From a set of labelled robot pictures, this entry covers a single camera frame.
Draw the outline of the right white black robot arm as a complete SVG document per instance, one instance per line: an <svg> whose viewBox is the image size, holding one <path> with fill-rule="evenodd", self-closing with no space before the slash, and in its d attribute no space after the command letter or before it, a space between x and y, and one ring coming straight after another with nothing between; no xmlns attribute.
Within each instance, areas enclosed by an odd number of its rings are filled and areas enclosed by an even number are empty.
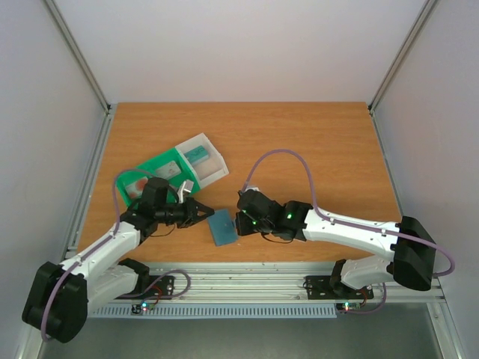
<svg viewBox="0 0 479 359"><path fill-rule="evenodd" d="M237 208L239 236L259 233L286 242L330 242L368 252L361 260L335 263L329 286L339 298L376 283L395 282L420 292L432 286L435 242L415 218L366 221L294 200L280 204L254 189L239 194Z"/></svg>

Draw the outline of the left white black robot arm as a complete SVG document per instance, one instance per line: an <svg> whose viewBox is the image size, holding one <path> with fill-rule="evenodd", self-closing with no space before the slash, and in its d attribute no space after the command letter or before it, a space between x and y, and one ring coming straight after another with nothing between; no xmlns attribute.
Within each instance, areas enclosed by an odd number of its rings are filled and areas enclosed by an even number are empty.
<svg viewBox="0 0 479 359"><path fill-rule="evenodd" d="M179 189L150 178L139 197L118 213L115 224L79 254L59 264L45 262L36 272L22 321L43 340L71 341L88 315L116 298L141 298L153 286L150 269L125 255L151 237L159 225L183 229L214 215L191 197L192 181Z"/></svg>

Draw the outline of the blue card holder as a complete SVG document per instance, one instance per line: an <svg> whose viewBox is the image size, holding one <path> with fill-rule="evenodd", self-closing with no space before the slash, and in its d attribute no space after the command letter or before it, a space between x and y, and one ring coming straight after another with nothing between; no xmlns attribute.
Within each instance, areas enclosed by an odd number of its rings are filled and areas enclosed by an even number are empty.
<svg viewBox="0 0 479 359"><path fill-rule="evenodd" d="M207 219L216 247L230 245L237 241L238 235L232 217L227 209L220 209Z"/></svg>

